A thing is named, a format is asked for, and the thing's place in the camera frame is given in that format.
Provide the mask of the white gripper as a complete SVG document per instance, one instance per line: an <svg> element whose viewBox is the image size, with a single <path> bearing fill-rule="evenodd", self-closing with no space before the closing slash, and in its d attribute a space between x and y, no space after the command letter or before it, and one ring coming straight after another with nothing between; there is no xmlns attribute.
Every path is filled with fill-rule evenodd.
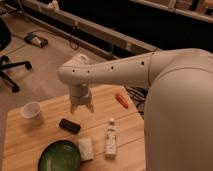
<svg viewBox="0 0 213 171"><path fill-rule="evenodd" d="M94 105L90 103L92 101L92 95L90 88L87 84L79 84L69 87L70 94L70 113L74 114L77 109L76 105L86 105L91 113L94 113Z"/></svg>

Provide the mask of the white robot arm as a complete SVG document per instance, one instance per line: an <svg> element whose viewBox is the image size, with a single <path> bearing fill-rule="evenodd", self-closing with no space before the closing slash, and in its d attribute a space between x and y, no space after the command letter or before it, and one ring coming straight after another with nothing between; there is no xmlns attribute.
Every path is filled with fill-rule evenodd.
<svg viewBox="0 0 213 171"><path fill-rule="evenodd" d="M213 171L213 53L188 48L98 64L76 55L58 70L73 107L93 84L141 86L147 171Z"/></svg>

